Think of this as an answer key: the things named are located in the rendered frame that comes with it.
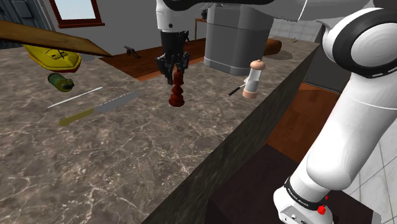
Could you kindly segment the thin white stick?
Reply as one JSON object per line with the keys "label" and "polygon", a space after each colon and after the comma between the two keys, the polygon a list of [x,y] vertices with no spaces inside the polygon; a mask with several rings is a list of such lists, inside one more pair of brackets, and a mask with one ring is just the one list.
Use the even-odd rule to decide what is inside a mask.
{"label": "thin white stick", "polygon": [[89,90],[88,92],[84,92],[84,93],[82,93],[82,94],[75,95],[75,96],[70,97],[70,98],[68,98],[68,99],[65,99],[65,100],[63,100],[63,101],[57,102],[57,103],[55,103],[55,104],[52,104],[51,106],[48,106],[47,108],[52,108],[52,107],[57,106],[57,105],[59,105],[59,104],[62,104],[62,103],[71,101],[71,100],[73,100],[73,99],[77,99],[77,98],[79,98],[79,97],[81,97],[81,96],[90,94],[90,93],[92,93],[92,92],[95,92],[95,91],[98,91],[98,90],[101,90],[101,89],[103,89],[103,87],[97,87],[97,88],[95,88],[95,89]]}

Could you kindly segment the small black object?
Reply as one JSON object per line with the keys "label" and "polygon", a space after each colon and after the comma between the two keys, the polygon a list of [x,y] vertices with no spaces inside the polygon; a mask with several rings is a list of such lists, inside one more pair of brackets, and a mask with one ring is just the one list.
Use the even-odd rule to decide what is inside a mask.
{"label": "small black object", "polygon": [[128,56],[133,55],[137,59],[141,58],[141,56],[133,48],[129,46],[124,46],[124,48],[126,49],[126,53]]}

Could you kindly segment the red wooden pepper mill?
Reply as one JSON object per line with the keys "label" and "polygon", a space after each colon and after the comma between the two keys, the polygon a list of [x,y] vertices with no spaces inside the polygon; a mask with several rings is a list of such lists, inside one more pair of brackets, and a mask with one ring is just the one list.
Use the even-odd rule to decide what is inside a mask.
{"label": "red wooden pepper mill", "polygon": [[181,86],[184,84],[183,81],[184,72],[177,69],[174,73],[173,88],[171,90],[171,96],[169,98],[169,104],[174,107],[181,107],[184,105],[185,101],[183,98],[183,89]]}

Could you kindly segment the small black-handled knife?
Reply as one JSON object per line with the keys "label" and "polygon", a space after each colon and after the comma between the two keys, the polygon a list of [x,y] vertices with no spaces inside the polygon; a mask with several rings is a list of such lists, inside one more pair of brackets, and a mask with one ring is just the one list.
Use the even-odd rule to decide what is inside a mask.
{"label": "small black-handled knife", "polygon": [[231,95],[233,95],[234,93],[236,93],[239,89],[241,89],[242,87],[245,87],[246,86],[246,83],[245,84],[243,84],[243,85],[241,85],[241,86],[239,86],[239,87],[237,87],[237,88],[235,88],[233,91],[231,91],[228,95],[229,96],[231,96]]}

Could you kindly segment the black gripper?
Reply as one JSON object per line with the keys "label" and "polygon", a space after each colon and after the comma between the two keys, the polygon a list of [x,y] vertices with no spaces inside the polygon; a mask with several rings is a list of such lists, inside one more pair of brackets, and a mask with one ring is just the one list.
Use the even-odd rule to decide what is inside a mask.
{"label": "black gripper", "polygon": [[190,53],[184,52],[184,44],[188,38],[189,31],[160,32],[164,54],[156,58],[158,70],[167,78],[169,85],[173,84],[172,70],[174,68],[174,56],[178,58],[178,71],[182,74],[188,68]]}

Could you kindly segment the clear mill with pink ends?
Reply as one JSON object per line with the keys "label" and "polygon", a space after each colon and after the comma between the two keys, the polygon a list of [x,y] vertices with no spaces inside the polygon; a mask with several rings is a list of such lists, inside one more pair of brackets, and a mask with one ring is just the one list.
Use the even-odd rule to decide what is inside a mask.
{"label": "clear mill with pink ends", "polygon": [[242,95],[247,99],[255,99],[258,94],[258,85],[261,72],[265,69],[265,63],[261,60],[254,60],[250,63],[250,73],[245,82]]}

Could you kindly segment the yellow boat-shaped object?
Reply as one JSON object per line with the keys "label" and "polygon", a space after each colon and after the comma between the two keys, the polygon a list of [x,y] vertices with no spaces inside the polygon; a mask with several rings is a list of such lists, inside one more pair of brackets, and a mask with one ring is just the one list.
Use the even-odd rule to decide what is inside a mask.
{"label": "yellow boat-shaped object", "polygon": [[41,67],[58,73],[75,73],[81,64],[81,55],[75,52],[23,45],[29,57]]}

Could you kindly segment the red-framed window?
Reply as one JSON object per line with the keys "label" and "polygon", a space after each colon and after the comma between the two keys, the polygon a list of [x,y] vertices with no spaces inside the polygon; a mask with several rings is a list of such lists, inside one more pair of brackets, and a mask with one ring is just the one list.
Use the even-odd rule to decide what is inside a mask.
{"label": "red-framed window", "polygon": [[60,29],[105,26],[96,0],[49,0]]}

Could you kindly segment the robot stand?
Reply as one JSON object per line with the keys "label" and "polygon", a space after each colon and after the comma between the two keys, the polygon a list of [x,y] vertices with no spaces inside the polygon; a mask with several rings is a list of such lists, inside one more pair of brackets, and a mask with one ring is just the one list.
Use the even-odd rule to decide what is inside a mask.
{"label": "robot stand", "polygon": [[[298,164],[264,145],[209,198],[204,224],[284,224],[273,194]],[[381,224],[379,214],[342,191],[328,194],[335,224]]]}

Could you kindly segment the brown wooden board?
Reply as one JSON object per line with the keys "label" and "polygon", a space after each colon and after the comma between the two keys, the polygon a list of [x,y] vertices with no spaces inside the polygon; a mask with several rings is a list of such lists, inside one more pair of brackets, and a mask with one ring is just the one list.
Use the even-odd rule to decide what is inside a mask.
{"label": "brown wooden board", "polygon": [[111,54],[89,39],[0,20],[0,40],[101,57]]}

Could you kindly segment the brown bread loaf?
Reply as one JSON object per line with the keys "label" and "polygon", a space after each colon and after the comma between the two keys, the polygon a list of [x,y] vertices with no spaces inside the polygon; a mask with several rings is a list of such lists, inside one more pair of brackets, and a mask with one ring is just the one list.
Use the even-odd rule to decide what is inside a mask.
{"label": "brown bread loaf", "polygon": [[281,51],[282,42],[276,39],[268,39],[266,42],[265,50],[263,55],[275,55]]}

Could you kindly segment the green round canister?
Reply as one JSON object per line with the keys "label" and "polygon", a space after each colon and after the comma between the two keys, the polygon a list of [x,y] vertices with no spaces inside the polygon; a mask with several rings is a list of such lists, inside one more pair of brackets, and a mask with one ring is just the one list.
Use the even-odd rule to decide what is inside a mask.
{"label": "green round canister", "polygon": [[59,73],[51,73],[48,81],[60,92],[69,92],[74,87],[72,79],[65,78]]}

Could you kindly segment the grey panelled door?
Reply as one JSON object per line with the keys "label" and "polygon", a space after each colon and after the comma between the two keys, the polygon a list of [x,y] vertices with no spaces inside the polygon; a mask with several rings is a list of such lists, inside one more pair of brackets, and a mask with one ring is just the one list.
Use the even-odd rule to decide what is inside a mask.
{"label": "grey panelled door", "polygon": [[38,0],[0,0],[0,20],[42,29],[48,28],[48,22]]}

